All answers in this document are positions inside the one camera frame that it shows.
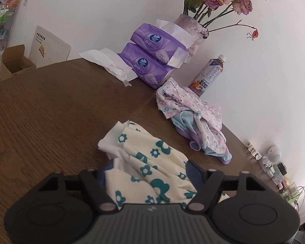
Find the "textured vase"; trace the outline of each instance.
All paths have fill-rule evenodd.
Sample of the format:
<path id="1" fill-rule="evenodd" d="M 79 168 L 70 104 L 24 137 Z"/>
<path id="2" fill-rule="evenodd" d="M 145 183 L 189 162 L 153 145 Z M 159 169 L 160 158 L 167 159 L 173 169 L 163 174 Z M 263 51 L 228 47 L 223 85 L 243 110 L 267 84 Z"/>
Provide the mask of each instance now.
<path id="1" fill-rule="evenodd" d="M 196 37 L 196 41 L 188 48 L 189 56 L 186 58 L 184 63 L 189 63 L 192 56 L 197 52 L 198 48 L 205 39 L 209 36 L 209 31 L 207 28 L 203 27 L 198 21 L 193 19 L 192 17 L 180 14 L 178 19 L 175 20 L 174 24 L 178 25 L 179 27 L 183 28 L 189 34 Z"/>

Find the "circular cover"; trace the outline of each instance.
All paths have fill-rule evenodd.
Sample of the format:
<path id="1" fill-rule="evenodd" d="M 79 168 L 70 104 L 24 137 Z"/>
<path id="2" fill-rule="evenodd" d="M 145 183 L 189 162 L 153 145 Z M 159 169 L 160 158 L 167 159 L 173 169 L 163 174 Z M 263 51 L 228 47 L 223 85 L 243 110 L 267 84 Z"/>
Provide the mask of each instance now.
<path id="1" fill-rule="evenodd" d="M 274 192 L 248 191 L 215 206 L 211 219 L 221 234 L 238 243 L 287 243 L 298 231 L 298 213 Z"/>
<path id="2" fill-rule="evenodd" d="M 83 201 L 59 192 L 26 196 L 6 213 L 4 226 L 14 243 L 65 244 L 78 239 L 93 220 Z"/>

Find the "brown wooden tabletop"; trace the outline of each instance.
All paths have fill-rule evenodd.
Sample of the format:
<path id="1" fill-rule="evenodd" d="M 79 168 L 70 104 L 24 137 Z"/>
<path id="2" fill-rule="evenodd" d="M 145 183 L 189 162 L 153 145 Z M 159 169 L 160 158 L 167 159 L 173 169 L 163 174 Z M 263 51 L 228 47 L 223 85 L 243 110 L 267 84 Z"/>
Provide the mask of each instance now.
<path id="1" fill-rule="evenodd" d="M 183 152 L 204 169 L 228 175 L 248 170 L 274 183 L 239 139 L 225 126 L 233 159 L 190 149 L 171 120 L 157 108 L 155 91 L 140 79 L 132 87 L 100 66 L 76 59 L 42 67 L 0 82 L 0 243 L 9 243 L 3 227 L 6 210 L 53 171 L 67 175 L 107 162 L 97 143 L 117 121 L 132 120 L 153 136 Z"/>

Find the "purple tissue package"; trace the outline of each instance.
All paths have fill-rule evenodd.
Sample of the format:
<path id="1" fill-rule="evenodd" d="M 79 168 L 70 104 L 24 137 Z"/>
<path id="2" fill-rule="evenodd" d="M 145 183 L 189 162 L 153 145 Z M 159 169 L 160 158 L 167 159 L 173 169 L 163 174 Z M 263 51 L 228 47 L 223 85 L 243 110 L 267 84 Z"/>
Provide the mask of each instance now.
<path id="1" fill-rule="evenodd" d="M 150 24 L 142 24 L 134 31 L 131 41 L 160 62 L 178 69 L 189 56 L 188 49 L 181 42 Z"/>
<path id="2" fill-rule="evenodd" d="M 157 89 L 170 77 L 173 67 L 165 65 L 150 56 L 139 46 L 128 43 L 119 56 L 145 83 Z"/>

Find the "bottle cap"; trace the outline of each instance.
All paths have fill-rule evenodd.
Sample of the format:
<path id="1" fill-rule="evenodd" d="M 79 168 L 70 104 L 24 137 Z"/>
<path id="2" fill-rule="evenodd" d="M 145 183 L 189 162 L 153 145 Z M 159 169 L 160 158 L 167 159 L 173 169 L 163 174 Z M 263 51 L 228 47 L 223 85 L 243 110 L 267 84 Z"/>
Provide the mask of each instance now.
<path id="1" fill-rule="evenodd" d="M 218 58 L 220 60 L 222 60 L 223 62 L 226 62 L 226 60 L 227 60 L 227 58 L 223 54 L 220 54 Z"/>

